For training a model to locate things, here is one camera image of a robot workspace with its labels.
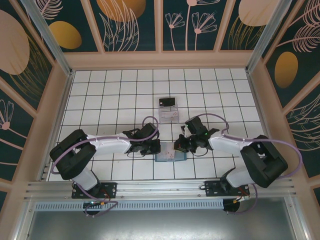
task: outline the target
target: metal plate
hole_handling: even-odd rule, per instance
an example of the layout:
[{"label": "metal plate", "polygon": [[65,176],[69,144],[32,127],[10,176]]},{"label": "metal plate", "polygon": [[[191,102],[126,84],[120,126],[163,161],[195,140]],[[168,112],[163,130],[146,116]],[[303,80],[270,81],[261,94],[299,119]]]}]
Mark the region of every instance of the metal plate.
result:
[{"label": "metal plate", "polygon": [[249,187],[248,185],[242,185],[239,188],[232,188],[230,190],[230,194],[226,194],[223,192],[223,190],[220,188],[220,181],[205,181],[204,182],[205,187],[205,194],[207,197],[224,197],[224,196],[241,196],[243,193],[239,188],[241,188],[246,194],[250,195]]},{"label": "metal plate", "polygon": [[[117,183],[116,182],[102,182],[101,189],[105,190],[111,199],[116,198],[116,194],[117,194]],[[104,199],[106,196],[103,191],[100,191],[95,197],[97,199]],[[73,184],[71,198],[73,198],[73,199],[90,199],[90,197],[85,195],[80,190],[80,188],[77,186],[77,184]]]}]

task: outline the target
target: white tile floor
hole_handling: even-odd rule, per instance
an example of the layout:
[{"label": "white tile floor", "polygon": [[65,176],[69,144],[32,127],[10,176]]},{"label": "white tile floor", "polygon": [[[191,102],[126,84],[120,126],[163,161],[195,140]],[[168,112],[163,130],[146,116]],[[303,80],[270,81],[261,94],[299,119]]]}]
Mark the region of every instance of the white tile floor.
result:
[{"label": "white tile floor", "polygon": [[[91,135],[113,135],[141,128],[144,117],[158,117],[158,99],[175,97],[179,122],[161,124],[160,139],[174,142],[186,120],[201,113],[225,117],[229,133],[240,137],[263,134],[244,69],[146,69],[77,71],[61,124],[58,142],[76,129]],[[225,124],[212,116],[201,117],[209,128]],[[204,154],[199,148],[197,155]],[[87,168],[101,181],[162,180],[221,177],[244,164],[239,157],[214,151],[202,157],[187,154],[187,161],[154,162],[153,155],[108,154],[94,157]],[[61,181],[49,175],[49,181]]]}]

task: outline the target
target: yellow oval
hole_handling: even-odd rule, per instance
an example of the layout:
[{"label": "yellow oval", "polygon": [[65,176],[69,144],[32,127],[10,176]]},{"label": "yellow oval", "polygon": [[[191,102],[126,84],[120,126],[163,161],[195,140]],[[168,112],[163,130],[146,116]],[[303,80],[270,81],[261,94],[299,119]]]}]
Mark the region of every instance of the yellow oval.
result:
[{"label": "yellow oval", "polygon": [[276,84],[285,89],[294,81],[298,71],[298,59],[292,52],[282,53],[275,64],[274,78]]},{"label": "yellow oval", "polygon": [[21,74],[30,56],[28,35],[10,14],[0,10],[0,69],[8,74]]},{"label": "yellow oval", "polygon": [[128,11],[129,9],[133,11],[136,18],[139,18],[146,9],[146,0],[96,0],[99,8],[108,18],[117,22],[128,22],[131,17],[125,16],[123,2]]},{"label": "yellow oval", "polygon": [[245,25],[258,27],[269,22],[279,0],[241,0],[239,18]]},{"label": "yellow oval", "polygon": [[55,40],[65,49],[76,49],[82,43],[78,30],[65,21],[55,21],[49,26]]}]

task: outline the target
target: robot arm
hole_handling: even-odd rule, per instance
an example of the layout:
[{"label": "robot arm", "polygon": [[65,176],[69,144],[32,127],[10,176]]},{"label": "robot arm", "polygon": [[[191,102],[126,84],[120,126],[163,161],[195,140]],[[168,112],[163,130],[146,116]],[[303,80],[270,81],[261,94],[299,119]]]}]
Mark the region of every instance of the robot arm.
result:
[{"label": "robot arm", "polygon": [[[267,188],[287,168],[288,164],[271,142],[244,142],[223,136],[218,129],[207,128],[198,116],[185,122],[181,127],[183,134],[174,143],[181,152],[195,153],[197,147],[223,151],[243,158],[245,166],[232,168],[220,179],[224,189],[241,185],[257,184]],[[260,135],[256,139],[267,139]]]},{"label": "robot arm", "polygon": [[[139,152],[142,155],[158,154],[160,152],[160,140],[159,131],[155,135],[156,139],[148,139],[144,141],[130,141],[139,140],[149,137],[156,130],[156,127],[152,123],[146,124],[142,129],[133,129],[129,131],[123,131],[122,133],[105,136],[106,139],[95,140],[81,144],[76,149],[68,152],[57,164],[62,179],[70,180],[82,186],[86,191],[90,191],[90,194],[95,194],[100,190],[100,182],[97,176],[86,165],[92,159],[93,156],[111,154],[111,153],[136,153]],[[87,135],[83,130],[78,129],[67,136],[62,142],[60,142],[50,152],[50,157],[55,162],[66,150],[68,150],[74,144],[77,144],[83,140],[96,139],[99,136]]]}]

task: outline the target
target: vent grille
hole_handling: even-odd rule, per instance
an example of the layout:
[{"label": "vent grille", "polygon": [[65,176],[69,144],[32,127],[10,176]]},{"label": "vent grille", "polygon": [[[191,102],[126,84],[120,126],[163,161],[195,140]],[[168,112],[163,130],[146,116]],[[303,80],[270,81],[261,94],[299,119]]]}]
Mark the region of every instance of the vent grille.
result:
[{"label": "vent grille", "polygon": [[[86,202],[38,202],[35,207],[37,212],[51,211],[83,211]],[[93,206],[88,211],[104,210],[112,203]],[[211,200],[157,200],[157,201],[121,201],[113,208],[116,211],[136,210],[187,210],[187,209],[223,209],[223,199]]]}]

